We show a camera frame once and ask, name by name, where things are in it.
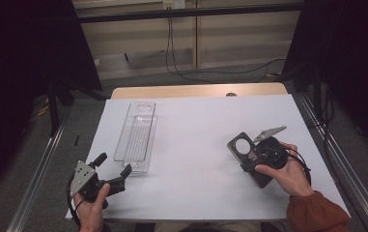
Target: clear plastic container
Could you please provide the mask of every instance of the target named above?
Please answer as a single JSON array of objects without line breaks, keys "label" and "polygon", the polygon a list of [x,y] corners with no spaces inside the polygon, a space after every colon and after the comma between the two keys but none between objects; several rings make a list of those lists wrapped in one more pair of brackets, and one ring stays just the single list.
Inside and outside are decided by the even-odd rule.
[{"label": "clear plastic container", "polygon": [[114,160],[121,166],[131,164],[132,172],[147,172],[150,168],[155,132],[156,104],[132,102],[129,105]]}]

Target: orange sleeve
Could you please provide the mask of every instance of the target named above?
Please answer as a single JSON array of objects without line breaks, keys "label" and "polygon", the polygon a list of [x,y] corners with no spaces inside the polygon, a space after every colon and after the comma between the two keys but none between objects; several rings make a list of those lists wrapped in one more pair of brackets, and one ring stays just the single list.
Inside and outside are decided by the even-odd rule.
[{"label": "orange sleeve", "polygon": [[309,196],[291,196],[287,219],[295,232],[349,231],[349,215],[318,191]]}]

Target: human hand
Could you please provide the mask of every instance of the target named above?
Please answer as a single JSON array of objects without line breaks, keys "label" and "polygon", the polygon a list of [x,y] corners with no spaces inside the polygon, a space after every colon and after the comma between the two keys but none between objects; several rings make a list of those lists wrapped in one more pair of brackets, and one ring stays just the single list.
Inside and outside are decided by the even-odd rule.
[{"label": "human hand", "polygon": [[78,206],[77,212],[81,223],[80,232],[101,232],[103,227],[102,203],[109,189],[108,184],[103,185],[94,203],[84,201],[83,196],[79,193],[74,196],[74,205]]},{"label": "human hand", "polygon": [[[286,150],[289,150],[289,154],[297,156],[297,146],[294,144],[288,144],[280,142]],[[273,169],[266,165],[256,165],[255,170],[271,176],[279,183],[287,193],[292,196],[307,196],[314,194],[314,190],[310,187],[307,178],[304,174],[303,167],[297,160],[288,158],[286,165],[281,169]]]}]

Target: power outlet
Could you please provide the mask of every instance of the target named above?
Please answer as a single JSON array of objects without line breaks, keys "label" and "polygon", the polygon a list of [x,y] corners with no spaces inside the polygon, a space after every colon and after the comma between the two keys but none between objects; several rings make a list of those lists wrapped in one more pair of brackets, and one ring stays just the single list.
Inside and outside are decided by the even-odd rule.
[{"label": "power outlet", "polygon": [[185,9],[186,8],[184,0],[175,0],[174,3],[175,3],[174,9]]},{"label": "power outlet", "polygon": [[175,8],[173,0],[163,1],[163,10],[172,10]]}]

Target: white tabletop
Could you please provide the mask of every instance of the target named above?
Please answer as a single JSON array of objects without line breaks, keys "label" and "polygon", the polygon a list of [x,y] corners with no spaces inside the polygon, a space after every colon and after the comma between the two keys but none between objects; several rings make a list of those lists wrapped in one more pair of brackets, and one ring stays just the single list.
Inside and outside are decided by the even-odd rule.
[{"label": "white tabletop", "polygon": [[277,220],[289,195],[271,181],[258,188],[226,144],[281,126],[280,141],[297,144],[313,189],[348,212],[291,95],[109,100],[87,158],[105,152],[101,180],[119,176],[113,156],[131,102],[156,103],[156,136],[148,173],[129,176],[126,191],[107,197],[104,218],[123,221]]}]

